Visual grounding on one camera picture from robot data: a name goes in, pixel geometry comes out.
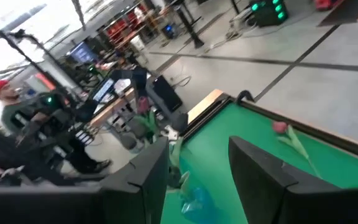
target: green light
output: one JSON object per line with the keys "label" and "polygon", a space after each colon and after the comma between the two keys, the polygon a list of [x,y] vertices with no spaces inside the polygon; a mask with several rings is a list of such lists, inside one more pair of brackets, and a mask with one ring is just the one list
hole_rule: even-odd
{"label": "green light", "polygon": [[283,8],[282,5],[278,5],[278,6],[276,7],[276,12],[280,12],[282,8]]}
{"label": "green light", "polygon": [[258,4],[253,4],[253,5],[252,5],[252,10],[253,10],[253,11],[256,11],[257,9],[258,9]]}
{"label": "green light", "polygon": [[284,12],[280,12],[280,13],[277,15],[277,17],[278,17],[279,19],[283,19],[284,16],[285,16]]}

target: gray floor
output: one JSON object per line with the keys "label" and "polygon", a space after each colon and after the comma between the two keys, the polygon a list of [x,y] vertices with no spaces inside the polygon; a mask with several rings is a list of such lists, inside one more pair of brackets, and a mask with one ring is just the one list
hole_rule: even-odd
{"label": "gray floor", "polygon": [[[172,83],[191,77],[189,84],[177,88],[187,108],[215,88],[231,95],[247,89],[255,96],[263,93],[257,102],[261,106],[358,141],[358,24],[336,30],[317,27],[327,12],[314,12],[309,0],[286,2],[291,18],[282,26],[245,30],[241,38],[207,54],[207,46],[224,39],[234,11],[227,0],[191,3],[192,11],[204,17],[196,30],[223,13],[200,35],[205,48],[183,44],[188,35],[164,48],[155,42],[147,49],[148,67],[160,70]],[[247,0],[240,4],[244,7]],[[104,143],[91,151],[99,151],[100,158],[112,157],[113,170],[134,156],[115,139],[103,138]]]}

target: person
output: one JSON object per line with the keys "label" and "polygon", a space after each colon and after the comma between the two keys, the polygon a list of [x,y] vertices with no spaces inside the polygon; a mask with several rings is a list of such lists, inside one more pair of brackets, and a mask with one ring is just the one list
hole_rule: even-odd
{"label": "person", "polygon": [[[31,121],[42,121],[47,117],[46,114],[39,112],[34,115],[35,112],[28,107],[29,100],[21,100],[19,93],[10,86],[8,81],[0,80],[0,101],[4,105],[1,121],[4,127],[18,139],[22,137],[20,136],[22,130],[13,122],[13,117],[17,111],[20,111],[26,119],[30,119]],[[66,156],[65,159],[82,174],[99,173],[112,163],[110,160],[98,162],[90,158],[85,152],[85,145],[77,140],[77,138],[71,139],[69,143],[74,151]],[[9,159],[4,158],[4,155],[0,154],[0,168],[6,169],[7,167],[1,167],[8,166],[4,165],[4,161],[7,161],[8,164]]]}

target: black pants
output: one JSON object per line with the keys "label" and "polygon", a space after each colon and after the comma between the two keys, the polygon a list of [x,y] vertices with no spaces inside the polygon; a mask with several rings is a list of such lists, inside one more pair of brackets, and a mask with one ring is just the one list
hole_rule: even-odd
{"label": "black pants", "polygon": [[[96,168],[97,162],[90,158],[90,156],[85,152],[85,146],[77,139],[72,139],[70,141],[70,146],[74,149],[74,151],[65,159],[74,167],[74,169],[82,174],[95,173],[94,170]],[[14,158],[6,155],[4,152],[0,151],[0,168],[2,170],[16,168],[22,165],[23,164],[20,161],[17,161]],[[26,175],[28,174],[31,177],[36,175],[33,174],[31,170],[23,170],[23,173]]]}

